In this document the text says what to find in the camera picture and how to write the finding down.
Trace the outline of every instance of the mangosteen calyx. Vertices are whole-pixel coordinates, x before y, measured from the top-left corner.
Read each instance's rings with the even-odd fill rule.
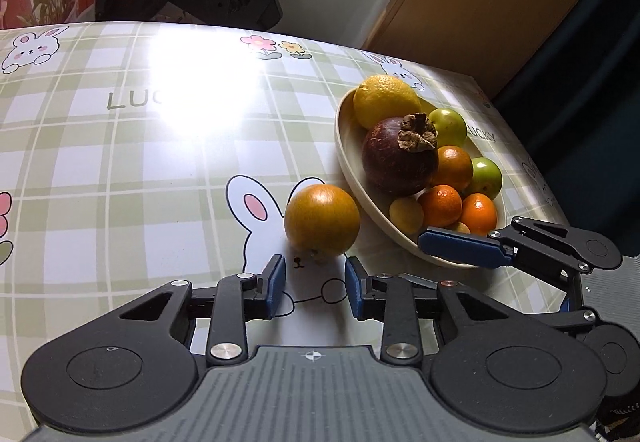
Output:
[[[398,146],[409,153],[438,149],[437,134],[427,114],[405,115],[398,132]]]

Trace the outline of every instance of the fruit bowl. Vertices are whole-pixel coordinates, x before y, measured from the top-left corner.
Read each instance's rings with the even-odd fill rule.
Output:
[[[347,184],[361,207],[387,236],[415,256],[443,267],[475,268],[473,265],[467,265],[466,263],[450,262],[449,260],[443,260],[442,258],[425,254],[418,248],[416,243],[417,235],[413,237],[407,236],[391,223],[388,210],[394,197],[370,186],[370,184],[367,183],[362,167],[362,143],[367,135],[367,130],[361,127],[356,120],[353,111],[354,93],[355,89],[347,92],[342,98],[340,105],[338,105],[334,132],[340,168],[342,169]],[[468,137],[463,145],[463,149],[468,152],[471,158],[482,156],[480,150],[476,148],[476,145]],[[498,213],[497,228],[500,229],[506,226],[506,213],[504,211],[502,193],[498,194],[495,198],[494,205]]]

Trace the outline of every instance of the metal screw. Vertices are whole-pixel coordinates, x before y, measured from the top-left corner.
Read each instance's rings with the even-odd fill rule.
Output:
[[[242,353],[242,348],[235,343],[218,343],[211,347],[209,353],[217,359],[235,359]]]
[[[409,343],[394,343],[386,348],[386,354],[394,359],[411,359],[418,354],[418,348]]]

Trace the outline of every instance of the orange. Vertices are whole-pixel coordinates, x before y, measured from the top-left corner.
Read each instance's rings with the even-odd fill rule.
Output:
[[[284,232],[291,244],[318,258],[344,253],[359,230],[356,202],[346,191],[329,184],[301,189],[284,211]]]
[[[462,202],[460,222],[465,224],[473,234],[486,236],[489,231],[495,229],[498,213],[488,196],[473,193]]]
[[[474,176],[474,165],[469,154],[458,146],[438,148],[438,170],[431,184],[446,184],[458,192],[467,187]]]
[[[439,185],[425,191],[418,197],[418,203],[424,212],[422,224],[445,227],[457,222],[462,212],[462,199],[451,186]]]

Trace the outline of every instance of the green plaid pattern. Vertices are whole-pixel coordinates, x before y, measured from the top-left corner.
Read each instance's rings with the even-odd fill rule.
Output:
[[[0,34],[3,58],[22,32]],[[231,176],[253,176],[281,208],[301,178],[346,188],[335,109],[381,67],[358,50],[271,34],[261,37],[298,43],[312,57],[279,47],[282,57],[260,59],[240,41],[251,34],[75,24],[48,61],[0,73],[0,191],[13,197],[3,240],[14,242],[0,265],[0,441],[35,426],[20,370],[47,340],[171,279],[203,286],[241,270],[246,231],[226,203]],[[565,221],[473,79],[402,64],[424,83],[423,98],[465,117],[475,145],[500,166],[507,219]],[[556,310],[562,299],[512,268],[432,266],[366,216],[351,254],[372,274],[459,279],[524,312]]]

